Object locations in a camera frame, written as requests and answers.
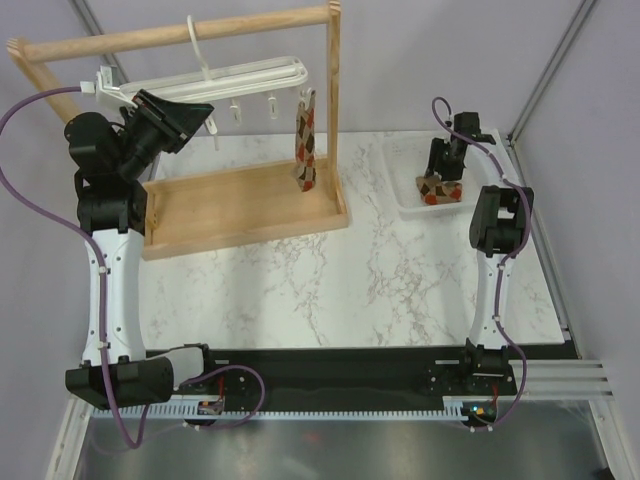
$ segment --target cloth in bin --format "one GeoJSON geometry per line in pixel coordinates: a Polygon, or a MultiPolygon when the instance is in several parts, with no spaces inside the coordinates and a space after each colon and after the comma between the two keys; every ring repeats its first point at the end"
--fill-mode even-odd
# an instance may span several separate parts
{"type": "Polygon", "coordinates": [[[462,183],[443,182],[440,175],[417,177],[416,185],[427,205],[458,203],[462,199],[462,183]]]}
{"type": "Polygon", "coordinates": [[[294,175],[303,192],[311,190],[316,184],[316,145],[315,145],[315,109],[316,91],[311,92],[309,105],[298,103],[296,116],[296,168],[294,175]]]}

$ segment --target white wall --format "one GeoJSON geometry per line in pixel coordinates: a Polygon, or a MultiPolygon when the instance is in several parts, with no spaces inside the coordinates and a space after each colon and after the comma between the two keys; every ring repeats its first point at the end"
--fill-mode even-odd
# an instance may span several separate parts
{"type": "MultiPolygon", "coordinates": [[[[82,35],[65,0],[5,2],[4,38],[32,41],[82,35]]],[[[59,65],[63,84],[90,76],[97,61],[59,65]]],[[[0,55],[0,112],[34,93],[0,55]]],[[[0,162],[14,185],[41,205],[75,219],[74,163],[64,125],[46,102],[19,113],[0,138],[0,162]]],[[[44,477],[66,406],[64,371],[80,358],[87,324],[82,241],[42,220],[0,188],[0,475],[44,477]]]]}
{"type": "MultiPolygon", "coordinates": [[[[318,5],[326,0],[89,0],[107,32],[318,5]]],[[[507,131],[569,23],[579,0],[344,0],[341,130],[435,128],[431,98],[507,131]]],[[[307,65],[312,85],[326,89],[324,26],[203,42],[211,66],[280,55],[307,65]]],[[[132,80],[198,71],[190,45],[119,55],[132,80]]],[[[217,102],[223,133],[292,132],[295,96],[286,95],[279,121],[266,97],[243,99],[243,128],[228,102],[217,102]]],[[[319,109],[324,124],[324,108],[319,109]]]]}
{"type": "Polygon", "coordinates": [[[600,2],[520,142],[572,325],[640,458],[640,3],[600,2]]]}

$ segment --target wooden rod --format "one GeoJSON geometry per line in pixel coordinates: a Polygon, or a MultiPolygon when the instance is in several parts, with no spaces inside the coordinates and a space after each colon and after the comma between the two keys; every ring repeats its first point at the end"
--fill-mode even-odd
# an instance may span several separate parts
{"type": "MultiPolygon", "coordinates": [[[[328,23],[328,21],[329,9],[326,6],[319,6],[221,20],[208,20],[197,22],[194,26],[199,40],[210,40],[212,38],[232,37],[247,33],[319,25],[328,23]]],[[[26,45],[24,53],[29,62],[42,63],[162,47],[190,41],[189,29],[185,21],[181,25],[73,38],[59,42],[36,43],[26,45]]]]}
{"type": "Polygon", "coordinates": [[[340,16],[339,0],[329,0],[327,24],[327,157],[334,197],[338,196],[338,113],[340,109],[340,16]]]}
{"type": "MultiPolygon", "coordinates": [[[[7,51],[13,63],[39,92],[60,88],[62,85],[49,67],[43,63],[34,64],[25,59],[24,51],[28,46],[29,42],[24,38],[13,38],[7,42],[7,51]]],[[[54,95],[47,97],[46,100],[64,123],[81,113],[70,95],[54,95]]]]}

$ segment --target marble tabletop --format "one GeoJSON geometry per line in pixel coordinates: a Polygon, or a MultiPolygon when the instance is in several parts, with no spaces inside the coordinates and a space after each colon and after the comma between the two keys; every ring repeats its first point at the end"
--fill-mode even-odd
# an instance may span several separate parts
{"type": "MultiPolygon", "coordinates": [[[[411,133],[340,134],[346,229],[142,262],[146,347],[463,344],[477,288],[471,213],[399,217],[381,145],[403,135],[411,133]]],[[[293,158],[293,135],[222,137],[219,143],[215,151],[212,138],[192,139],[178,155],[161,158],[156,178],[293,158]]],[[[319,152],[325,143],[326,136],[317,135],[319,152]]],[[[512,280],[507,332],[518,343],[563,342],[533,242],[518,257],[512,280]]]]}

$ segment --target wooden frame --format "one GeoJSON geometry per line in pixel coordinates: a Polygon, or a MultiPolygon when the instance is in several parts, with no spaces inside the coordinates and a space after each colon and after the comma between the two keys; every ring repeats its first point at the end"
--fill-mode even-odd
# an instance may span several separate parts
{"type": "MultiPolygon", "coordinates": [[[[340,75],[339,0],[326,5],[194,24],[199,40],[327,25],[327,156],[318,159],[316,187],[301,193],[293,161],[160,180],[148,192],[143,257],[165,258],[344,228],[347,207],[338,176],[340,75]]],[[[39,91],[60,86],[46,62],[188,43],[186,24],[30,44],[11,39],[14,63],[39,91]]],[[[47,102],[63,122],[81,111],[69,95],[47,102]]]]}

